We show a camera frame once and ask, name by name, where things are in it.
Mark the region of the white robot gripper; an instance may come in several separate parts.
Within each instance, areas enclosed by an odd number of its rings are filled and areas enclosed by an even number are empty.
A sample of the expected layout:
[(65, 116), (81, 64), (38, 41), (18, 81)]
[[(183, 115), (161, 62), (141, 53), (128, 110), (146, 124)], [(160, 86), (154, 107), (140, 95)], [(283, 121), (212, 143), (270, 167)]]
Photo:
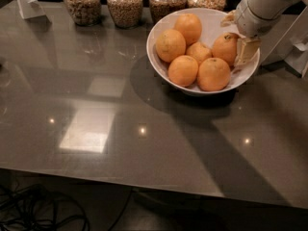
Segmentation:
[(242, 0), (236, 10), (229, 12), (220, 22), (221, 27), (236, 23), (239, 32), (247, 38), (237, 41), (234, 66), (247, 64), (258, 51), (261, 35), (266, 34), (278, 21), (281, 0)]

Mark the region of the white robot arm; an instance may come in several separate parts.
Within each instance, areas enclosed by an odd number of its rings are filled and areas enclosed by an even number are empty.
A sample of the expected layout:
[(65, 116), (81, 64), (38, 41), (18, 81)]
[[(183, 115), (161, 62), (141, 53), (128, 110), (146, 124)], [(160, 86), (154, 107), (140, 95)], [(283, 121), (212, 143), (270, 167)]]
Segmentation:
[(236, 9), (225, 16), (220, 26), (234, 24), (244, 36), (237, 43), (235, 67), (252, 59), (260, 47), (260, 37), (271, 30), (284, 11), (299, 1), (308, 5), (308, 0), (241, 0)]

